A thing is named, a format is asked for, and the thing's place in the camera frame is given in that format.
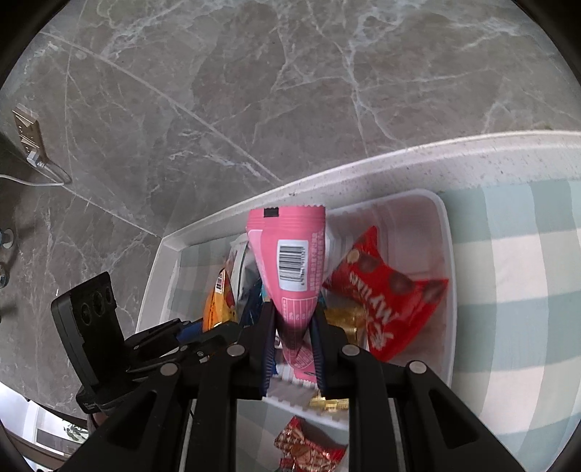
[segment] pink snack package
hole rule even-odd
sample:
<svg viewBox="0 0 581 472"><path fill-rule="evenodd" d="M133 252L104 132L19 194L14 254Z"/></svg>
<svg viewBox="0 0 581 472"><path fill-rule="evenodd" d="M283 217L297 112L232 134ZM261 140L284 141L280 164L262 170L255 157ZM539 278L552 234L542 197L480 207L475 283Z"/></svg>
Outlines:
<svg viewBox="0 0 581 472"><path fill-rule="evenodd" d="M303 342L317 306L325 259L325 207L250 211L246 232L262 282L281 314L278 332L295 377L315 382L313 351Z"/></svg>

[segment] red snack package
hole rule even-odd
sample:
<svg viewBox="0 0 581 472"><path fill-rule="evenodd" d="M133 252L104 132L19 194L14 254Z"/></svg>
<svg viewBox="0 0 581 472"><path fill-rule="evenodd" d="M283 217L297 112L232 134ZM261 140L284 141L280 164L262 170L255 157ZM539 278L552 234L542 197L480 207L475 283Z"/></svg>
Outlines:
<svg viewBox="0 0 581 472"><path fill-rule="evenodd" d="M323 433L319 430L311 433ZM319 442L332 441L321 437ZM347 446L339 446L333 443L330 447L324 447L315 443L311 438L306 438L303 432L303 424L299 417L294 416L289 424L278 434L274 445L283 451L281 469L288 469L288 461L292 459L298 472L333 472L343 459Z"/></svg>
<svg viewBox="0 0 581 472"><path fill-rule="evenodd" d="M413 281L389 267L377 250L377 227L353 245L323 287L367 308L370 352L387 362L424 327L442 300L448 279Z"/></svg>

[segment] wall socket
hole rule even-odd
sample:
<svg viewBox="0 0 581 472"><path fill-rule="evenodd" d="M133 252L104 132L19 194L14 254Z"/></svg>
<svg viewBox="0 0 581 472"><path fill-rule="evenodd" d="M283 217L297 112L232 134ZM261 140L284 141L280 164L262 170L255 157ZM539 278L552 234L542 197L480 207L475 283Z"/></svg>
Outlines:
<svg viewBox="0 0 581 472"><path fill-rule="evenodd" d="M14 115L16 128L18 129L20 143L26 151L26 154L28 155L32 151L36 151L41 160L46 160L46 151L44 149L44 143L42 142L38 120L33 118L30 112L24 110L22 105L14 108L12 114Z"/></svg>

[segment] metal screw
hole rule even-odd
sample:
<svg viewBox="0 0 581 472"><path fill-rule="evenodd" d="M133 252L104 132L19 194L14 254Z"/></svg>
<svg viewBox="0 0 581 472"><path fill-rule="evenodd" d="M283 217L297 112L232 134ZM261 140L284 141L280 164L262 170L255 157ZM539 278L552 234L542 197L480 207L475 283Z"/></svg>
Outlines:
<svg viewBox="0 0 581 472"><path fill-rule="evenodd" d="M232 357L242 356L242 354L244 354L245 351L246 349L244 349L244 346L242 344L232 344L231 346L228 347L228 349L226 349L228 355Z"/></svg>
<svg viewBox="0 0 581 472"><path fill-rule="evenodd" d="M176 366L173 362L168 362L167 364L162 365L159 371L163 376L171 377L178 371L178 366Z"/></svg>
<svg viewBox="0 0 581 472"><path fill-rule="evenodd" d="M424 364L420 360L415 360L413 362L410 362L410 370L414 374L424 374L427 371L427 369L428 368L426 367L426 364Z"/></svg>
<svg viewBox="0 0 581 472"><path fill-rule="evenodd" d="M359 354L360 349L357 346L355 346L355 344L346 344L341 348L341 351L343 351L343 354L345 354L346 356L352 357Z"/></svg>

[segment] marble wall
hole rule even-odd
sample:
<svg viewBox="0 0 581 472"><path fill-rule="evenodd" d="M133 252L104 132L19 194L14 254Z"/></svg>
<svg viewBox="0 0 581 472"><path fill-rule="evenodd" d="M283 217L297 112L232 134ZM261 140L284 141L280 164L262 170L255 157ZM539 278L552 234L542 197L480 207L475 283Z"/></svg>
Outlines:
<svg viewBox="0 0 581 472"><path fill-rule="evenodd" d="M0 135L0 173L44 181ZM159 237L73 193L0 180L0 228L16 242L0 248L9 271L0 290L0 381L57 410L81 415L80 386L64 351L50 305L59 294L108 270L126 336L135 332Z"/></svg>
<svg viewBox="0 0 581 472"><path fill-rule="evenodd" d="M158 236L366 156L581 127L510 0L71 0L0 90L14 142L17 103L74 195Z"/></svg>

